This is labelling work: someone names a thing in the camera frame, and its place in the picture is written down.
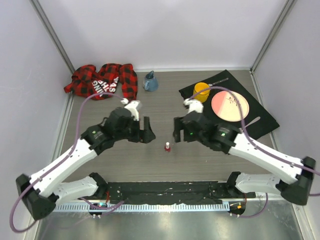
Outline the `red nail polish bottle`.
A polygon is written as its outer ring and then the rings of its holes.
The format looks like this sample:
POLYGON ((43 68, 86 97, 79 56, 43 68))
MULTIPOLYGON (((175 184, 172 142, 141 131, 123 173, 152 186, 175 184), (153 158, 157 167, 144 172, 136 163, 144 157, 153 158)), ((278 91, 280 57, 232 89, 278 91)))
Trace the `red nail polish bottle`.
POLYGON ((165 143, 164 150, 168 153, 171 151, 171 145, 169 142, 165 143))

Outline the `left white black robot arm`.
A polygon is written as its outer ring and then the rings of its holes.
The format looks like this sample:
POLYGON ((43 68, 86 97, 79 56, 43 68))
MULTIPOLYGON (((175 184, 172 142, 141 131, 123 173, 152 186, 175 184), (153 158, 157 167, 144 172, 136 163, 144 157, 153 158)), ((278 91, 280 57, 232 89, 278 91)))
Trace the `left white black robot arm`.
POLYGON ((135 107, 118 107, 101 123, 88 127, 68 151, 45 168, 31 176, 24 173, 18 176, 17 191, 32 218, 35 221, 44 219, 57 205, 81 197, 102 199, 108 184, 98 173, 73 182, 64 180, 117 141, 148 144, 155 140, 148 116, 143 118, 143 126, 141 129, 139 111, 135 107))

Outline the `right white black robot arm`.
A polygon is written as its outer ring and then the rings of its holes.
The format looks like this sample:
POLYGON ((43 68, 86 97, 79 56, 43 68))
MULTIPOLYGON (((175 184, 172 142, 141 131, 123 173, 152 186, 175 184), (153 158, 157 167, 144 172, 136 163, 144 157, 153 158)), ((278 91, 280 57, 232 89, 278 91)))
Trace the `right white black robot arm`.
POLYGON ((232 172, 225 186, 230 197, 261 192, 280 195, 295 205, 307 204, 315 174, 316 161, 313 158, 300 159, 281 153, 250 138, 233 125, 215 124, 196 111, 175 117, 173 124, 176 143, 197 141, 212 151, 243 158, 269 172, 232 172))

